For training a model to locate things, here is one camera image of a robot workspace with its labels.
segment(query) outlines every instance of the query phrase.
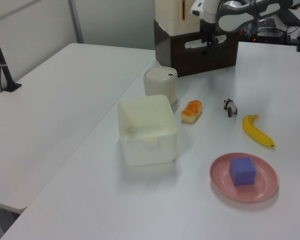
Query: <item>panda figurine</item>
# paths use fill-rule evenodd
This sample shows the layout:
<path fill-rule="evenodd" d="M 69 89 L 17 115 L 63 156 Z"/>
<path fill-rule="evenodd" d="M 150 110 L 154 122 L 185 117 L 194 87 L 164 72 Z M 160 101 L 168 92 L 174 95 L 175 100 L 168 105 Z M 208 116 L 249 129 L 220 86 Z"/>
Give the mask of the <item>panda figurine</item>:
<path fill-rule="evenodd" d="M 234 104 L 234 101 L 228 98 L 228 100 L 223 100 L 223 102 L 224 102 L 223 109 L 227 110 L 229 118 L 231 118 L 233 114 L 237 115 L 238 110 L 236 105 Z"/>

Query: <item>yellow banana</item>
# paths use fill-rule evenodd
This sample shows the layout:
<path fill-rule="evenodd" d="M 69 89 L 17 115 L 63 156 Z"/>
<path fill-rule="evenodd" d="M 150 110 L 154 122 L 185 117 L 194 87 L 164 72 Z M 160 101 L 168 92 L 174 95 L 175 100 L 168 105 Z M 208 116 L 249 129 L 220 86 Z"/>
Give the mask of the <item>yellow banana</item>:
<path fill-rule="evenodd" d="M 248 134 L 252 139 L 256 140 L 258 143 L 273 148 L 275 146 L 274 141 L 260 131 L 254 126 L 254 120 L 259 118 L 259 115 L 246 115 L 242 119 L 242 128 L 246 134 Z"/>

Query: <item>white plastic bin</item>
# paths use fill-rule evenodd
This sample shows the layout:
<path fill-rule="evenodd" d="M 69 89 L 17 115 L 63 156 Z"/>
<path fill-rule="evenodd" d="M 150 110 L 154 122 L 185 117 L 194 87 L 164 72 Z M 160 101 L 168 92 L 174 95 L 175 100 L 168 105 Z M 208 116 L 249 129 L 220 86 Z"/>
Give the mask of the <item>white plastic bin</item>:
<path fill-rule="evenodd" d="M 177 155 L 177 124 L 165 95 L 122 100 L 117 106 L 120 142 L 131 166 L 171 162 Z"/>

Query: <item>container lid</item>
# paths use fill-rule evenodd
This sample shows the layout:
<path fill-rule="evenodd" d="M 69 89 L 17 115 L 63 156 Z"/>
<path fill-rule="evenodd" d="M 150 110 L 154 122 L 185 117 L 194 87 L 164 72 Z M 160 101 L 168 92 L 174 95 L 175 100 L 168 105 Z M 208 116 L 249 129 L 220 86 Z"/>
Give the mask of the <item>container lid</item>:
<path fill-rule="evenodd" d="M 172 67 L 158 66 L 150 68 L 144 76 L 147 79 L 154 81 L 164 81 L 173 78 L 177 74 L 177 71 Z"/>

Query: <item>purple cube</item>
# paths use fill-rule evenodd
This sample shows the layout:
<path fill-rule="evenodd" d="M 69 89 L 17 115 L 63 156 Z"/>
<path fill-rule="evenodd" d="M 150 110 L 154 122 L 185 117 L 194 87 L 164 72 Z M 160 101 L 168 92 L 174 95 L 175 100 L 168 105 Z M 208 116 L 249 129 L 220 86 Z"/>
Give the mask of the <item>purple cube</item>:
<path fill-rule="evenodd" d="M 229 173 L 235 186 L 255 183 L 256 168 L 248 156 L 232 158 Z"/>

